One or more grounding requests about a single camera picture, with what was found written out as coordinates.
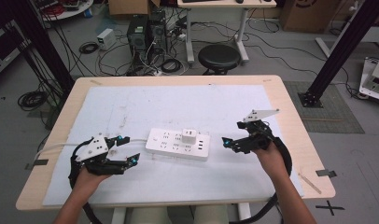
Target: table leg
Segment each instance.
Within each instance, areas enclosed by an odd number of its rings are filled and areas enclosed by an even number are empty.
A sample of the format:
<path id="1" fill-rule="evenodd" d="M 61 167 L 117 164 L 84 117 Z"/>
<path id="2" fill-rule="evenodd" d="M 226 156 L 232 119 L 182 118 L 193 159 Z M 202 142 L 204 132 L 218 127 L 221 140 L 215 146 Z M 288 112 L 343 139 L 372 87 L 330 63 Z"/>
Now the table leg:
<path id="1" fill-rule="evenodd" d="M 123 224 L 125 222 L 126 207 L 114 208 L 111 224 Z"/>
<path id="2" fill-rule="evenodd" d="M 236 47 L 239 49 L 239 54 L 242 58 L 242 63 L 247 63 L 249 61 L 245 46 L 243 45 L 243 42 L 242 42 L 243 33 L 245 32 L 247 12 L 248 12 L 248 8 L 243 8 L 239 33 L 238 35 L 235 36 Z"/>
<path id="3" fill-rule="evenodd" d="M 190 8 L 188 8 L 187 9 L 187 35 L 186 35 L 187 62 L 194 63 L 195 58 L 193 57 L 192 42 L 191 42 L 192 40 L 190 36 L 190 21 L 191 21 Z"/>
<path id="4" fill-rule="evenodd" d="M 250 203 L 238 203 L 239 220 L 251 217 Z"/>

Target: white cable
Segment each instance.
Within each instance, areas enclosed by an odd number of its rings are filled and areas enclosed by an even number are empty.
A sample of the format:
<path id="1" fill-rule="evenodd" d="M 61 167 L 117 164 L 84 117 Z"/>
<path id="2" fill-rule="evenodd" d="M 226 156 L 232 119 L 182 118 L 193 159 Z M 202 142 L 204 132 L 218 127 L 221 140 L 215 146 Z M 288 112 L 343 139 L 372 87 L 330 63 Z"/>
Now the white cable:
<path id="1" fill-rule="evenodd" d="M 131 139 L 130 143 L 131 142 L 146 142 L 147 139 Z"/>
<path id="2" fill-rule="evenodd" d="M 52 146 L 49 146 L 49 147 L 44 147 L 43 149 L 39 150 L 36 154 L 35 154 L 35 161 L 37 160 L 38 156 L 43 153 L 43 152 L 46 152 L 46 151 L 50 151 L 50 150 L 53 150 L 54 148 L 56 147 L 65 147 L 65 146 L 70 146 L 70 147 L 76 147 L 78 146 L 79 144 L 76 144 L 76 143 L 57 143 L 57 144 L 54 144 Z"/>
<path id="3" fill-rule="evenodd" d="M 149 45 L 149 48 L 148 48 L 148 50 L 147 50 L 147 52 L 146 52 L 146 56 L 145 56 L 145 59 L 147 59 L 147 56 L 148 56 L 148 53 L 149 53 L 149 50 L 151 49 L 151 47 L 152 47 L 152 45 L 154 45 L 154 41 L 155 41 L 155 38 L 156 37 L 154 37 L 154 39 L 152 40 L 152 43 Z M 153 67 L 150 67 L 149 65 L 147 65 L 145 62 L 143 62 L 143 60 L 141 59 L 141 56 L 139 55 L 139 59 L 140 59 L 140 61 L 141 61 L 141 63 L 143 64 L 143 65 L 145 65 L 146 67 L 148 67 L 148 68 L 150 68 L 150 69 L 153 69 L 153 70 L 155 70 L 155 68 L 153 68 Z"/>

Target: black metal pole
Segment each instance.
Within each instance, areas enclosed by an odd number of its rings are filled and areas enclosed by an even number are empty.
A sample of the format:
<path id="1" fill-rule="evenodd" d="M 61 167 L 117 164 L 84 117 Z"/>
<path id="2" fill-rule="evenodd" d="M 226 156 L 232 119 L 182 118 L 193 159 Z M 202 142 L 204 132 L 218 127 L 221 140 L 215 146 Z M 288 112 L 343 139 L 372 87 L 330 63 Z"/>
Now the black metal pole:
<path id="1" fill-rule="evenodd" d="M 379 0 L 365 1 L 321 68 L 311 87 L 306 93 L 299 93 L 303 106 L 315 106 L 319 103 L 323 92 L 378 17 Z"/>
<path id="2" fill-rule="evenodd" d="M 21 31 L 35 46 L 50 72 L 56 78 L 56 81 L 63 90 L 63 100 L 65 100 L 73 89 L 75 81 L 71 78 L 59 53 L 38 20 L 35 8 L 33 8 L 33 5 L 29 1 L 4 0 L 1 2 L 5 2 L 6 13 L 12 13 L 12 17 L 21 27 Z"/>

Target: power strip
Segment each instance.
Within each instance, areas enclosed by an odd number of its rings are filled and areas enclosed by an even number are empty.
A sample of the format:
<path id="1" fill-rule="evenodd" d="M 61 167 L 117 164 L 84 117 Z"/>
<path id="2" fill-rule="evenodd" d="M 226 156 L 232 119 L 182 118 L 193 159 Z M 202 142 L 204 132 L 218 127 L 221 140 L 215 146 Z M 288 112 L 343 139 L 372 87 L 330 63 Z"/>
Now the power strip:
<path id="1" fill-rule="evenodd" d="M 173 156 L 197 161 L 207 161 L 210 136 L 195 130 L 182 132 L 164 129 L 151 129 L 146 143 L 149 153 Z"/>

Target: floor mat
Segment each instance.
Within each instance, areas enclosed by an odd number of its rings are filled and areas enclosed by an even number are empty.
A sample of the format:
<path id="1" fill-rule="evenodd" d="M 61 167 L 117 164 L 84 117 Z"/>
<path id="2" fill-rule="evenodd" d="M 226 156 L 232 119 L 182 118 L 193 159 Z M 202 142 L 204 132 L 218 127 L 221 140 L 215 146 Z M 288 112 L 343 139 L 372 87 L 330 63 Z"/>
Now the floor mat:
<path id="1" fill-rule="evenodd" d="M 320 101 L 323 108 L 303 107 L 298 92 L 306 92 L 311 82 L 284 82 L 288 94 L 309 133 L 364 133 L 341 94 L 329 85 Z"/>

